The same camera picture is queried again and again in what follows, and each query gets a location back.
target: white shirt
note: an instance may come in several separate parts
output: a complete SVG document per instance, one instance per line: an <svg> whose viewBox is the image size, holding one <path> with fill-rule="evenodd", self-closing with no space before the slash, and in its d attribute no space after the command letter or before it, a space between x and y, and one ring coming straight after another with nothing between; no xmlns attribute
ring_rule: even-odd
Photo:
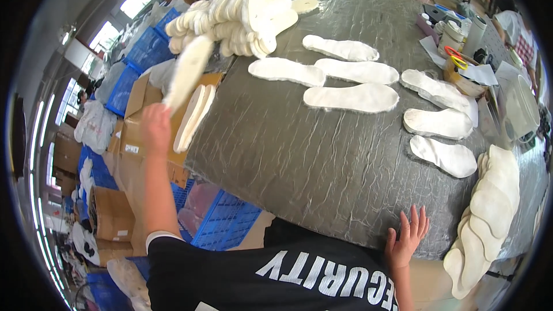
<svg viewBox="0 0 553 311"><path fill-rule="evenodd" d="M524 26L524 22L522 20L522 16L515 11L503 11L494 15L494 18L499 22L499 24L505 31L505 34L507 35L505 38L505 41L509 45L515 46L519 37L522 35L522 38L526 40L528 45L533 46L534 56L532 57L532 60L528 66L532 70L536 70L536 62L537 62L536 40L534 39L534 36L532 35L532 33L526 30L526 27Z"/></svg>

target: gray work surface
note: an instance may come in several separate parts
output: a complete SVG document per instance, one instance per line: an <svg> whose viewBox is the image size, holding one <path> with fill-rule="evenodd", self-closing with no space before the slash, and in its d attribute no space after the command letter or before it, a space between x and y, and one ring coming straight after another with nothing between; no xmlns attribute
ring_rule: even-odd
<svg viewBox="0 0 553 311"><path fill-rule="evenodd" d="M362 41L378 49L379 62L406 69L441 70L419 44L415 24L422 5L415 0L319 0L320 8L281 33L274 57L313 65L324 58L307 51L308 34ZM383 249L388 227L398 228L399 212L426 205L430 231L416 257L442 259L456 238L457 223L470 201L477 173L463 179L414 157L412 135L402 115L408 108L436 111L399 83L400 96L388 113L324 111L302 102L305 86L267 81L248 74L254 58L239 57L190 146L185 167L237 197L310 230L359 245ZM326 86L353 86L329 78ZM475 156L486 150L475 130L456 142ZM543 144L521 154L520 207L500 258L526 252L534 215L547 177Z"/></svg>

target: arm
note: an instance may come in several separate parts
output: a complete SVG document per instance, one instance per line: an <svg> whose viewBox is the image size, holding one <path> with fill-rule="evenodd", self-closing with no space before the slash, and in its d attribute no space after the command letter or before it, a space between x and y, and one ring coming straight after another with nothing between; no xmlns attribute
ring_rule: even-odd
<svg viewBox="0 0 553 311"><path fill-rule="evenodd" d="M503 27L501 26L501 24L496 18L492 20L492 23L495 29L497 30L497 32L499 33L499 38L501 38L501 41L503 42L503 44L505 44L505 31L503 30Z"/></svg>
<svg viewBox="0 0 553 311"><path fill-rule="evenodd" d="M147 235L167 231L180 237L175 201L167 174L167 151L171 137L169 108L161 103L142 113L142 139L146 148L144 171L144 224Z"/></svg>
<svg viewBox="0 0 553 311"><path fill-rule="evenodd" d="M415 310L411 294L409 261L420 241L430 227L430 218L426 218L425 207L420 208L420 216L416 213L415 205L411 205L411 223L402 211L399 214L402 233L396 241L396 232L388 229L388 241L384 251L390 267L391 280L394 281L395 298L401 311Z"/></svg>

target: hand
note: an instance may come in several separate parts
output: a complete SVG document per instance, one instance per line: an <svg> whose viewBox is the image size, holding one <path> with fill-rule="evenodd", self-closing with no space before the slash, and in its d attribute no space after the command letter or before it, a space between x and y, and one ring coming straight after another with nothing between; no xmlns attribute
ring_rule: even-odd
<svg viewBox="0 0 553 311"><path fill-rule="evenodd" d="M420 208L420 216L418 216L415 205L411 205L411 224L409 224L403 211L399 214L399 219L402 223L402 233L399 241L395 240L395 230L389 228L388 241L384 250L391 270L409 266L413 252L415 252L430 227L430 218L426 217L424 206Z"/></svg>
<svg viewBox="0 0 553 311"><path fill-rule="evenodd" d="M171 138L170 112L169 107L161 103L155 103L144 108L141 134L147 155L167 156Z"/></svg>

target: label on box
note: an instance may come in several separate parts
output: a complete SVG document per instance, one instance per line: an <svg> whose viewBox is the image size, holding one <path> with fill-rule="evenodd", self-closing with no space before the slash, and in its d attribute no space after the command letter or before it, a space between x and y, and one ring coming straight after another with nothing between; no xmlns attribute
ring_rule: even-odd
<svg viewBox="0 0 553 311"><path fill-rule="evenodd" d="M125 151L129 153L138 154L138 147L127 144L125 145Z"/></svg>

